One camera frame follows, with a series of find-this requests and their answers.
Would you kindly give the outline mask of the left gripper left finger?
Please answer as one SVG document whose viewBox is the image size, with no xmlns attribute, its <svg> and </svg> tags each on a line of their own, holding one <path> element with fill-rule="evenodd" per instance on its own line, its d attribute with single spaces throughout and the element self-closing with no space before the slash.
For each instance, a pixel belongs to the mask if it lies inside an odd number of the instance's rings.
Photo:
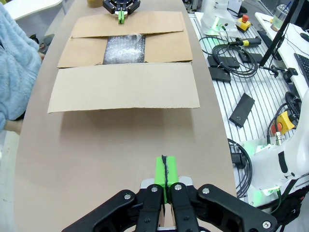
<svg viewBox="0 0 309 232">
<path fill-rule="evenodd" d="M 122 190 L 63 229 L 64 232 L 155 232 L 164 199 L 164 188 L 151 184 L 138 193 Z"/>
</svg>

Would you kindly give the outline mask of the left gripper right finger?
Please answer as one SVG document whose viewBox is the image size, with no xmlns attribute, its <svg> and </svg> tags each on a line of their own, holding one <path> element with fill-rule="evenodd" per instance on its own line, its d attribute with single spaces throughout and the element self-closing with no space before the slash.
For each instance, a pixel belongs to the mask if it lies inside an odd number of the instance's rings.
<svg viewBox="0 0 309 232">
<path fill-rule="evenodd" d="M 166 157 L 166 197 L 179 232 L 199 231 L 198 220 L 223 232 L 273 232 L 277 220 L 212 184 L 179 182 L 176 159 Z"/>
</svg>

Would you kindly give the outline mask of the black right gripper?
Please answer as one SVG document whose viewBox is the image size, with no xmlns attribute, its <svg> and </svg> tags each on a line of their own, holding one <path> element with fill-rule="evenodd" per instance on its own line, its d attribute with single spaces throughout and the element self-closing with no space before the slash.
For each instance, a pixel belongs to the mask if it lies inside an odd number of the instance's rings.
<svg viewBox="0 0 309 232">
<path fill-rule="evenodd" d="M 102 6 L 117 16 L 119 24 L 123 24 L 125 18 L 139 8 L 140 0 L 103 0 Z"/>
</svg>

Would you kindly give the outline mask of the person's right hand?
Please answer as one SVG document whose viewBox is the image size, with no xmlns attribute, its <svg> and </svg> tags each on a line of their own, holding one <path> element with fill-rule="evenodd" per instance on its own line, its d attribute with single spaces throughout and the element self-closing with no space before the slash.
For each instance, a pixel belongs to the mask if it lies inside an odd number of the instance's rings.
<svg viewBox="0 0 309 232">
<path fill-rule="evenodd" d="M 16 134 L 20 135 L 22 130 L 23 120 L 11 121 L 6 120 L 4 130 L 15 132 Z"/>
</svg>

